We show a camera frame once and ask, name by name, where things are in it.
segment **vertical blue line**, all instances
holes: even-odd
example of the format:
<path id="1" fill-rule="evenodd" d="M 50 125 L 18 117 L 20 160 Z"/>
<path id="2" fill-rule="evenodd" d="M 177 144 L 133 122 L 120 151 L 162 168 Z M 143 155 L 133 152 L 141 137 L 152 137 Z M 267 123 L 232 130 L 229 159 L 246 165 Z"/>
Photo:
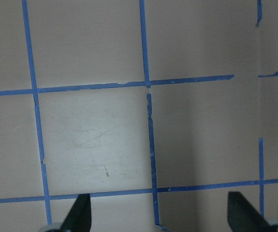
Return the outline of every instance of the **vertical blue line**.
<path id="1" fill-rule="evenodd" d="M 264 139 L 259 139 L 260 213 L 264 217 Z"/>
<path id="2" fill-rule="evenodd" d="M 147 95 L 147 100 L 148 100 L 148 125 L 149 125 L 150 158 L 151 158 L 151 171 L 152 171 L 154 220 L 155 220 L 155 224 L 159 225 L 156 161 L 155 161 L 155 148 L 154 148 L 154 129 L 153 129 L 153 120 L 152 120 L 152 96 L 150 93 L 148 93 Z"/>
<path id="3" fill-rule="evenodd" d="M 261 4 L 261 0 L 257 0 L 257 26 L 258 27 L 262 18 L 263 18 L 263 6 Z"/>
<path id="4" fill-rule="evenodd" d="M 149 64 L 148 64 L 148 46 L 147 46 L 147 33 L 145 28 L 145 11 L 144 0 L 139 0 L 140 7 L 140 25 L 141 25 L 141 42 L 142 42 L 142 56 L 143 56 L 143 70 L 144 81 L 147 88 L 150 88 Z"/>
<path id="5" fill-rule="evenodd" d="M 51 219 L 51 209 L 50 209 L 50 197 L 49 197 L 46 166 L 43 163 L 44 149 L 43 149 L 43 139 L 42 139 L 42 125 L 41 125 L 41 116 L 40 116 L 40 109 L 39 109 L 39 103 L 38 103 L 36 74 L 35 74 L 33 50 L 32 50 L 32 40 L 31 40 L 30 29 L 29 29 L 27 0 L 22 0 L 22 11 L 23 11 L 27 50 L 28 50 L 29 73 L 30 73 L 30 77 L 31 77 L 33 98 L 34 98 L 34 102 L 35 102 L 34 109 L 35 109 L 38 147 L 39 147 L 41 170 L 42 170 L 42 186 L 43 186 L 43 193 L 44 193 L 44 201 L 45 201 L 45 207 L 46 207 L 47 222 L 48 222 L 48 224 L 51 224 L 52 219 Z"/>

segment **floor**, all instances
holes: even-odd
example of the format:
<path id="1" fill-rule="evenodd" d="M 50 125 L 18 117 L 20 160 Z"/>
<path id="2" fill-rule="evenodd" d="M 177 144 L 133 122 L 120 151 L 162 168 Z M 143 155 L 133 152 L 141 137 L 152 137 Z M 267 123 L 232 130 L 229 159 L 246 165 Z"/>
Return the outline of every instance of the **floor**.
<path id="1" fill-rule="evenodd" d="M 0 232 L 79 193 L 93 232 L 229 232 L 228 191 L 278 219 L 278 0 L 0 0 Z"/>

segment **stain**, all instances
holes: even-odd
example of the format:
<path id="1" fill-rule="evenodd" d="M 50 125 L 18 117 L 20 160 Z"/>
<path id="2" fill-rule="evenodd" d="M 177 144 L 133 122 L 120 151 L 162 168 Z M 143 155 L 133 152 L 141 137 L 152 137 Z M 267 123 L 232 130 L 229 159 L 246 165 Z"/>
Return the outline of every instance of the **stain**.
<path id="1" fill-rule="evenodd" d="M 107 175 L 107 177 L 109 177 L 108 170 L 107 170 L 106 166 L 104 166 L 104 167 L 105 167 L 105 170 L 106 170 L 106 175 Z"/>

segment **blue grid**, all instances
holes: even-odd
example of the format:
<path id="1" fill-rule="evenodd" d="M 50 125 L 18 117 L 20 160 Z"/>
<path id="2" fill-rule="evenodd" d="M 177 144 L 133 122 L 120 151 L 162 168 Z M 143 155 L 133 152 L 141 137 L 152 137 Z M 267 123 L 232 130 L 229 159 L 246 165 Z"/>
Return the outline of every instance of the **blue grid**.
<path id="1" fill-rule="evenodd" d="M 257 8 L 257 15 L 258 15 L 257 25 L 259 25 L 259 23 L 262 19 L 261 0 L 257 0 L 257 7 L 258 7 Z M 139 0 L 144 81 L 128 82 L 128 83 L 124 83 L 124 84 L 108 83 L 108 84 L 94 84 L 94 85 L 82 85 L 82 86 L 37 88 L 34 61 L 33 61 L 33 52 L 32 52 L 32 42 L 31 42 L 30 29 L 29 29 L 27 0 L 22 0 L 22 10 L 23 10 L 25 33 L 26 33 L 28 63 L 29 63 L 32 89 L 3 90 L 3 91 L 0 91 L 0 96 L 33 94 L 34 103 L 35 103 L 34 109 L 35 109 L 37 136 L 38 136 L 38 145 L 39 145 L 39 151 L 40 151 L 40 163 L 41 163 L 41 169 L 42 169 L 42 183 L 43 183 L 44 196 L 6 198 L 6 199 L 0 199 L 0 203 L 44 201 L 48 224 L 52 223 L 50 200 L 75 199 L 75 198 L 77 198 L 78 195 L 77 194 L 68 194 L 68 195 L 50 195 L 49 194 L 46 166 L 43 163 L 45 153 L 44 153 L 43 140 L 42 140 L 42 126 L 41 126 L 41 117 L 40 117 L 40 106 L 39 106 L 39 102 L 38 102 L 38 93 L 76 91 L 76 90 L 82 90 L 82 89 L 104 89 L 104 88 L 141 87 L 141 86 L 146 86 L 147 88 L 150 88 L 153 85 L 171 85 L 171 84 L 196 83 L 196 82 L 205 82 L 205 81 L 231 80 L 232 78 L 234 78 L 233 74 L 229 74 L 229 75 L 203 76 L 203 77 L 194 77 L 194 78 L 180 78 L 180 79 L 150 81 L 149 66 L 148 66 L 148 47 L 147 47 L 146 26 L 145 26 L 144 0 Z M 275 72 L 274 74 L 268 74 L 268 75 L 259 75 L 258 77 L 263 78 L 263 77 L 277 77 L 277 76 L 278 76 L 278 72 Z M 152 95 L 150 93 L 147 95 L 147 101 L 148 101 L 147 111 L 148 111 L 148 126 L 149 126 L 149 140 L 150 140 L 152 188 L 97 192 L 97 193 L 91 193 L 91 197 L 152 193 L 153 194 L 153 209 L 154 209 L 155 224 L 160 229 L 166 230 L 166 228 L 161 227 L 159 224 L 157 194 L 160 192 L 194 191 L 194 190 L 220 189 L 220 188 L 240 187 L 240 186 L 259 186 L 260 187 L 260 212 L 262 215 L 264 215 L 264 186 L 268 185 L 268 184 L 277 184 L 278 179 L 270 179 L 270 180 L 264 179 L 264 140 L 263 140 L 263 138 L 259 139 L 259 144 L 258 144 L 258 146 L 259 146 L 259 180 L 218 183 L 218 184 L 198 185 L 198 186 L 158 188 L 157 187 L 157 178 L 156 178 L 156 162 L 155 162 L 153 120 L 152 120 Z"/>

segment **scratch mark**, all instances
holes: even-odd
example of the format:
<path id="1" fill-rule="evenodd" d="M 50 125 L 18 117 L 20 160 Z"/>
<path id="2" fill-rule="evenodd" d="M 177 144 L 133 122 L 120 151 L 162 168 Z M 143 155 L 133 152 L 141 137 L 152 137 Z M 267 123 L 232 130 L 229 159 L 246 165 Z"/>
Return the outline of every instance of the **scratch mark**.
<path id="1" fill-rule="evenodd" d="M 104 167 L 105 167 L 105 170 L 106 170 L 107 177 L 109 177 L 108 170 L 107 170 L 106 166 L 104 166 Z"/>

